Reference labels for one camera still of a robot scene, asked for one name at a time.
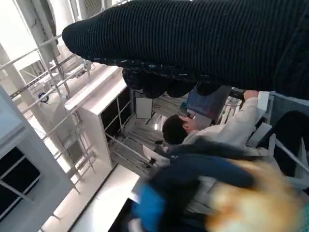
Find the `black gloved right hand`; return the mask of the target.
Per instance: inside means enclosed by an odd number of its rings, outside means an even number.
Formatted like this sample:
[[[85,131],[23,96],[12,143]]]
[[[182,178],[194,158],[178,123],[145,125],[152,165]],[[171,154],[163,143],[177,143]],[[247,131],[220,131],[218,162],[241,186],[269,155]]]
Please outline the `black gloved right hand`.
[[[68,25],[62,39],[122,68],[148,98],[221,86],[309,98],[306,0],[133,0]]]

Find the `black left hand blue tape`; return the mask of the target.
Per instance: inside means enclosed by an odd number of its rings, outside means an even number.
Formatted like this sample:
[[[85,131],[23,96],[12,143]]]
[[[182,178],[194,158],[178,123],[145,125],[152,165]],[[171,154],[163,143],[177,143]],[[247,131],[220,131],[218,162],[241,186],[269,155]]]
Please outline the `black left hand blue tape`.
[[[187,210],[201,186],[201,177],[250,189],[254,177],[229,162],[246,160],[242,148],[198,137],[192,144],[173,148],[170,164],[161,167],[141,186],[132,208],[130,232],[204,232],[206,216]]]

